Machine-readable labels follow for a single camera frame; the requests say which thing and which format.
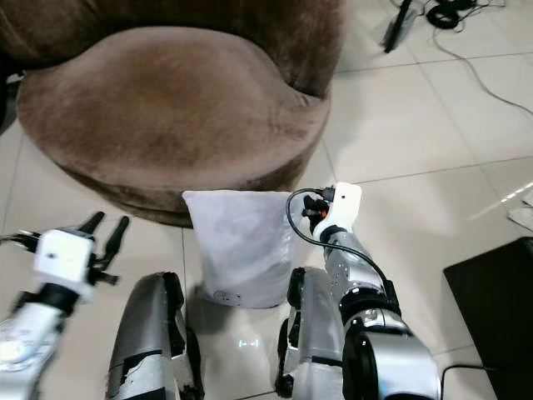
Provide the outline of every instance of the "white tile floor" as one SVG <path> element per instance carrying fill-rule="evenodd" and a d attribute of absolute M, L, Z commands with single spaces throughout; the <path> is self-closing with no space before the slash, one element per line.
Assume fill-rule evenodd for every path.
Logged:
<path fill-rule="evenodd" d="M 506 219 L 520 203 L 506 197 L 533 181 L 533 120 L 486 96 L 465 66 L 438 52 L 418 18 L 406 43 L 390 55 L 376 44 L 393 15 L 388 0 L 353 0 L 351 29 L 333 85 L 324 141 L 302 187 L 343 180 L 361 183 L 356 224 L 361 240 L 396 282 L 405 318 L 439 366 L 479 362 L 442 269 L 528 234 Z M 533 108 L 533 2 L 508 0 L 467 21 L 442 44 L 473 58 L 486 84 Z M 18 124 L 0 137 L 0 233 L 72 225 L 94 210 L 120 210 L 74 182 L 23 136 Z M 321 254 L 299 242 L 296 265 Z M 31 258 L 0 251 L 0 313 L 15 293 L 31 288 Z M 193 232 L 134 219 L 113 267 L 118 287 L 98 288 L 95 301 L 69 323 L 62 352 L 47 374 L 46 398 L 102 398 L 107 363 L 122 308 L 134 282 L 159 270 L 179 274 L 200 338 L 206 400 L 255 396 L 273 400 L 276 337 L 287 306 L 244 310 L 205 304 Z M 239 340 L 259 347 L 246 351 Z M 447 399 L 492 400 L 483 372 L 451 372 Z"/>

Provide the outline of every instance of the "brown velvet chair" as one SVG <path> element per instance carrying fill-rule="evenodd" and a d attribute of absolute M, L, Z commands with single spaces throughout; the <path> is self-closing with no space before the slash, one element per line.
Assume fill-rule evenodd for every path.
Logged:
<path fill-rule="evenodd" d="M 2 0 L 26 134 L 134 215 L 184 190 L 290 190 L 326 123 L 346 0 Z"/>

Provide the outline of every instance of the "white bag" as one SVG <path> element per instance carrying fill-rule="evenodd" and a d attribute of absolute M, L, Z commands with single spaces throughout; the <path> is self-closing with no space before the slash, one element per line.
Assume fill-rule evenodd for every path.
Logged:
<path fill-rule="evenodd" d="M 269 308 L 283 303 L 293 231 L 287 192 L 184 192 L 202 253 L 203 291 L 215 303 Z M 300 222 L 301 199 L 292 213 Z"/>

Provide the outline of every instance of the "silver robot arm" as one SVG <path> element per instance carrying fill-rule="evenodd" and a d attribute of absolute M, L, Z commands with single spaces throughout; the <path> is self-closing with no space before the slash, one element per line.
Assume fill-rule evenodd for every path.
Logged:
<path fill-rule="evenodd" d="M 107 242 L 106 253 L 97 257 L 92 233 L 103 216 L 103 212 L 95 214 L 78 229 L 53 229 L 43 235 L 22 232 L 2 238 L 36 254 L 39 289 L 37 293 L 23 292 L 11 315 L 0 324 L 0 398 L 38 398 L 39 380 L 75 305 L 91 301 L 97 282 L 117 283 L 118 277 L 105 270 L 118 253 L 129 219 L 122 218 Z"/>
<path fill-rule="evenodd" d="M 291 277 L 276 391 L 309 400 L 439 399 L 431 353 L 401 319 L 394 285 L 352 231 L 361 188 L 340 182 L 318 192 L 322 198 L 305 199 L 303 215 L 325 246 L 326 271 L 297 268 Z"/>

